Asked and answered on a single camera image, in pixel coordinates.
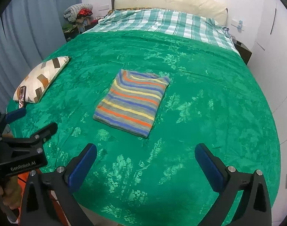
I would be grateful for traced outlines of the person left hand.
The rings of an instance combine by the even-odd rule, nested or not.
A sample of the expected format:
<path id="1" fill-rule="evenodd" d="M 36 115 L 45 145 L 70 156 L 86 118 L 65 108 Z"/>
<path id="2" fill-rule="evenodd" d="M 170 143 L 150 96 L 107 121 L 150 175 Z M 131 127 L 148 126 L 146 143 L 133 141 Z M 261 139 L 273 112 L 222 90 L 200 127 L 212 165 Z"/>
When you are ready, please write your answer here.
<path id="1" fill-rule="evenodd" d="M 22 200 L 22 188 L 18 184 L 18 177 L 13 176 L 9 178 L 4 186 L 0 185 L 0 196 L 5 206 L 10 209 L 17 209 L 21 205 Z"/>

